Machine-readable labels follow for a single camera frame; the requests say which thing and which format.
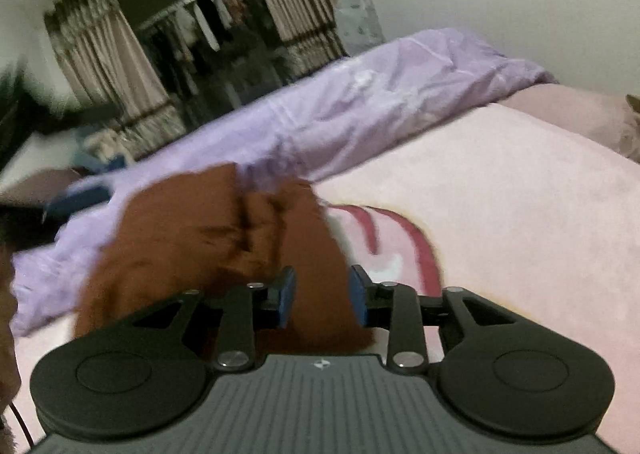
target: black cable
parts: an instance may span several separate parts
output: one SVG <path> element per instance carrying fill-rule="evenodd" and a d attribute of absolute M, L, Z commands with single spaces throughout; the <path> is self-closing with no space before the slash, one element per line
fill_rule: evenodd
<path fill-rule="evenodd" d="M 31 437 L 31 434 L 29 434 L 29 429 L 27 429 L 27 424 L 24 423 L 24 420 L 20 416 L 20 413 L 15 408 L 14 404 L 9 404 L 9 407 L 11 407 L 11 410 L 14 412 L 15 419 L 18 420 L 18 423 L 20 424 L 20 427 L 22 428 L 22 432 L 24 433 L 24 437 L 27 439 L 27 443 L 29 444 L 29 448 L 32 449 L 33 448 L 33 438 Z"/>

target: plastic bag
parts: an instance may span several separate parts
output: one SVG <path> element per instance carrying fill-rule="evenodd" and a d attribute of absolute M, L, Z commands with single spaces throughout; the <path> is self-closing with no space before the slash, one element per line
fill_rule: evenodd
<path fill-rule="evenodd" d="M 338 0 L 335 23 L 342 45 L 351 57 L 385 41 L 371 0 Z"/>

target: closet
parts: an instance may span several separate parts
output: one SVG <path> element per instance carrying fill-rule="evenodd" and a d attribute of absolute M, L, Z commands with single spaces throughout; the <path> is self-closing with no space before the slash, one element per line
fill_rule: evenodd
<path fill-rule="evenodd" d="M 294 79 L 264 0 L 180 0 L 136 34 L 192 129 Z"/>

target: pillow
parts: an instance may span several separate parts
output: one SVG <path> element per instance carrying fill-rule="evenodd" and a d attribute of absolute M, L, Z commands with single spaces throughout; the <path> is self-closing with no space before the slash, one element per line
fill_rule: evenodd
<path fill-rule="evenodd" d="M 625 97 L 540 84 L 500 102 L 639 161 L 638 118 Z"/>

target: brown fabric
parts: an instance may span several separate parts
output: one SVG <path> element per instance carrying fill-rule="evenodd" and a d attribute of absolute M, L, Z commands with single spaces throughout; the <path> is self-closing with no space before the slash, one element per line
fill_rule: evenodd
<path fill-rule="evenodd" d="M 0 244 L 0 413 L 11 403 L 20 389 L 20 374 L 15 361 L 14 336 L 9 329 L 18 308 L 10 286 L 14 278 L 11 251 Z"/>
<path fill-rule="evenodd" d="M 355 320 L 347 265 L 308 183 L 275 194 L 239 193 L 233 164 L 174 176 L 139 193 L 81 296 L 83 335 L 184 290 L 222 296 L 229 287 L 298 276 L 287 330 L 261 332 L 261 352 L 337 353 L 370 345 Z"/>
<path fill-rule="evenodd" d="M 14 433 L 6 422 L 6 418 L 2 417 L 4 428 L 0 430 L 0 454 L 15 454 L 15 438 Z"/>

